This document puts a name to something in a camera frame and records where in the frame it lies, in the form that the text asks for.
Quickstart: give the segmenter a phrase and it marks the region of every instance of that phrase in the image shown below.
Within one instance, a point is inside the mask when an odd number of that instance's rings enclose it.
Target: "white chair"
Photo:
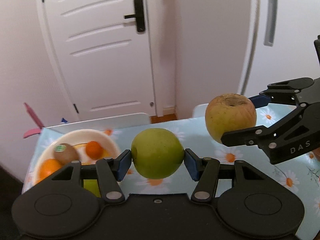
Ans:
[[[108,129],[121,129],[132,126],[150,124],[150,117],[145,113],[125,114],[82,122],[66,123],[47,127],[59,133],[68,133],[79,129],[95,129],[105,131]]]
[[[193,109],[192,118],[203,117],[208,104],[197,105]]]

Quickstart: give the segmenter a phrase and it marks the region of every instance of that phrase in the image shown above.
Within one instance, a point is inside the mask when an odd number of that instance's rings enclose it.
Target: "apple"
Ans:
[[[133,164],[147,179],[163,179],[181,165],[184,149],[174,133],[162,128],[146,129],[131,144]]]
[[[89,190],[91,193],[95,194],[96,197],[101,197],[98,181],[96,179],[84,179],[83,187]]]
[[[250,99],[237,94],[214,98],[205,111],[205,125],[211,137],[221,143],[225,132],[254,127],[256,109]]]

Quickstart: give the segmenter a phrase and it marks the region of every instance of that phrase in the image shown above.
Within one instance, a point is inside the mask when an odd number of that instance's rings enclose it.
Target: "door panel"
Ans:
[[[61,72],[82,120],[155,115],[148,30],[138,33],[135,18],[124,19],[134,14],[133,0],[45,0],[44,5]]]

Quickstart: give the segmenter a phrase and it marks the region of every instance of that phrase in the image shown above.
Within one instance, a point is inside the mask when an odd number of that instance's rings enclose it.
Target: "fruit plate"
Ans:
[[[34,175],[32,176],[32,185],[34,186],[39,180],[38,174],[41,164],[47,159],[54,158],[54,149],[57,145],[61,143],[68,143],[77,150],[82,165],[94,164],[96,160],[92,160],[85,153],[85,146],[90,141],[98,142],[104,149],[101,158],[116,158],[121,153],[118,145],[103,132],[92,129],[81,129],[69,132],[57,139],[56,141],[54,141],[53,143],[51,143],[40,155],[33,171]]]

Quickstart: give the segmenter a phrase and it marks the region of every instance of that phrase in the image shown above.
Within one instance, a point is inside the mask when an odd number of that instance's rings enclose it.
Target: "tangerine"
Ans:
[[[85,153],[93,160],[98,160],[102,157],[103,148],[100,143],[96,141],[90,141],[85,146]]]
[[[45,160],[39,169],[39,180],[43,180],[46,177],[50,176],[52,173],[56,172],[62,167],[62,164],[56,159],[47,159]]]

